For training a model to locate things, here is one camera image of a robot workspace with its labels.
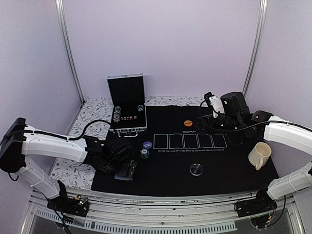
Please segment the black cable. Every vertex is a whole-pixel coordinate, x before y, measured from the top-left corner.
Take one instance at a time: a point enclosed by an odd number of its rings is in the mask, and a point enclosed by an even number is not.
[[[11,174],[10,174],[10,173],[8,173],[8,174],[9,174],[10,179],[13,180],[14,182],[17,181],[17,180],[19,179],[19,176],[16,177],[16,179],[13,179],[13,178],[11,177]]]
[[[225,135],[226,135],[228,141],[229,141],[232,145],[239,146],[239,145],[242,145],[242,144],[243,144],[243,141],[241,141],[239,144],[234,144],[233,142],[230,141],[230,138],[229,138],[228,134],[225,134]]]
[[[108,121],[106,121],[106,120],[102,120],[102,119],[93,120],[93,121],[91,121],[90,123],[88,123],[88,124],[83,128],[82,133],[81,133],[78,137],[69,138],[68,140],[79,140],[79,139],[81,139],[81,138],[84,136],[84,134],[85,134],[87,128],[88,128],[91,124],[96,123],[96,122],[104,122],[104,123],[107,123],[108,125],[111,126],[111,123],[108,122]]]
[[[250,202],[248,202],[248,201],[246,201],[246,200],[244,200],[244,199],[239,199],[239,200],[237,200],[237,202],[234,204],[234,210],[237,212],[238,211],[238,209],[237,209],[237,203],[239,202],[239,201],[244,201],[244,202],[246,202],[248,205],[250,205],[250,206],[257,206],[257,205],[253,205],[253,204],[251,204]]]
[[[59,217],[59,219],[62,221],[63,224],[63,230],[67,233],[67,234],[73,234],[67,227],[67,225],[65,224],[64,218],[62,218],[58,212],[55,210],[54,206],[51,204],[50,200],[44,195],[45,199],[48,201],[49,205],[52,207],[52,210],[57,214],[57,216]]]
[[[215,112],[217,115],[226,116],[226,114],[224,114],[224,113],[220,113],[220,112],[215,111],[214,106],[211,106],[211,107],[213,108],[213,112]]]
[[[10,138],[11,136],[18,134],[18,133],[32,133],[33,131],[31,130],[17,130],[17,131],[13,131],[11,133],[9,133],[8,135],[4,136],[3,139],[0,141],[0,146],[3,144],[3,142]]]
[[[269,228],[269,227],[273,226],[275,223],[277,223],[277,222],[281,219],[281,217],[282,217],[282,215],[283,215],[283,213],[284,213],[285,207],[286,207],[286,196],[284,196],[284,205],[283,205],[283,209],[282,209],[281,214],[280,214],[279,217],[277,218],[277,220],[276,220],[274,223],[269,224],[269,225],[267,225],[267,226],[265,226],[265,225],[267,224],[267,222],[265,222],[265,223],[263,223],[263,224],[260,224],[260,225],[258,226],[258,229],[266,229],[266,228]]]
[[[282,215],[284,213],[285,207],[286,207],[286,196],[284,196],[284,206],[283,206],[281,214],[279,215],[279,217],[277,218],[277,220],[274,223],[269,224],[267,227],[273,226],[275,223],[277,223],[281,219],[281,217],[282,217]]]
[[[201,109],[202,107],[202,104],[204,103],[205,101],[202,101],[202,103],[200,104],[199,106],[199,109]],[[302,128],[304,130],[307,130],[309,132],[312,132],[312,129],[310,128],[307,128],[307,127],[304,127],[300,124],[296,124],[296,123],[290,123],[290,122],[285,122],[285,121],[279,121],[279,120],[268,120],[268,121],[263,121],[263,122],[260,122],[260,123],[255,123],[253,125],[250,125],[250,126],[247,126],[245,128],[240,128],[240,129],[236,129],[236,130],[224,130],[224,129],[218,129],[218,128],[214,128],[214,127],[211,127],[209,124],[206,123],[206,121],[204,120],[204,118],[200,115],[200,118],[202,120],[202,122],[204,123],[204,125],[212,130],[215,130],[215,131],[219,131],[219,132],[223,132],[223,133],[236,133],[236,132],[241,132],[241,131],[244,131],[246,129],[249,129],[249,128],[253,128],[255,126],[258,126],[258,125],[261,125],[261,124],[265,124],[265,123],[283,123],[283,124],[286,124],[286,125],[292,125],[292,126],[295,126],[295,127],[298,127],[298,128]]]

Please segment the case lid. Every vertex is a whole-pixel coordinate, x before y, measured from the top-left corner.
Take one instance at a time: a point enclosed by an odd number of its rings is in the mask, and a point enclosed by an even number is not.
[[[143,74],[107,77],[114,106],[145,103]]]

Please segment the stack of poker chips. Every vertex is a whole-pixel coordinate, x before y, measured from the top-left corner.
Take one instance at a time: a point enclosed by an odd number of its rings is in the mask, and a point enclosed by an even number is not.
[[[113,121],[115,123],[118,123],[120,121],[120,114],[121,114],[121,107],[120,106],[115,107],[114,114],[113,114]]]
[[[148,151],[148,149],[143,148],[140,150],[140,154],[142,159],[147,159],[150,155],[150,152]]]
[[[143,105],[137,106],[137,111],[138,112],[144,111],[144,106]]]

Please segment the poker chip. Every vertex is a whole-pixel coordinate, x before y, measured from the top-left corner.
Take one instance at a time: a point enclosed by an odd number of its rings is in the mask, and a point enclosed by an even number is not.
[[[190,166],[190,172],[194,176],[200,176],[203,174],[204,168],[199,163],[194,163]]]
[[[144,106],[143,105],[137,106],[137,111],[138,112],[144,111]]]
[[[184,121],[184,125],[185,125],[186,127],[191,127],[191,126],[193,125],[193,122],[190,121],[190,120],[186,120],[186,121]]]
[[[149,141],[146,141],[143,143],[143,148],[144,149],[151,149],[151,147],[153,146],[153,144]]]
[[[150,153],[147,149],[141,149],[140,154],[141,154],[142,159],[147,159],[150,155]]]

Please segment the patterned tablecloth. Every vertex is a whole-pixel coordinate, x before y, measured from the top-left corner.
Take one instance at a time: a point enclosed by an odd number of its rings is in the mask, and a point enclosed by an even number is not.
[[[146,97],[146,106],[199,106],[203,98],[201,97]],[[76,137],[80,135],[84,126],[95,119],[111,121],[113,103],[110,98],[90,98],[86,100],[77,117],[70,135]],[[105,140],[109,126],[98,122],[91,125],[86,135],[98,137]],[[66,186],[77,189],[91,189],[95,170],[90,165],[75,163],[68,159],[57,158],[51,176],[59,179]]]

